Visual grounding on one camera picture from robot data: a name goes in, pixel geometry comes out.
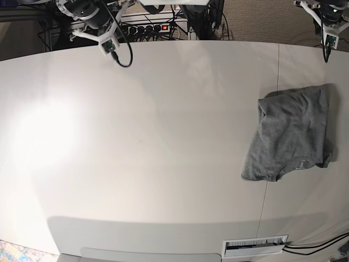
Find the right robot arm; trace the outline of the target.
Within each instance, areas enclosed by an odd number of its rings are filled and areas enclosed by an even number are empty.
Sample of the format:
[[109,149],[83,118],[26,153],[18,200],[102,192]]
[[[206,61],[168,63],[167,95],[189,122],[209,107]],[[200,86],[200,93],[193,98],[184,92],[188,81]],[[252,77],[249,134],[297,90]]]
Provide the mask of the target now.
[[58,9],[85,25],[72,31],[72,37],[97,42],[99,45],[111,41],[119,47],[116,37],[117,23],[134,1],[56,1]]

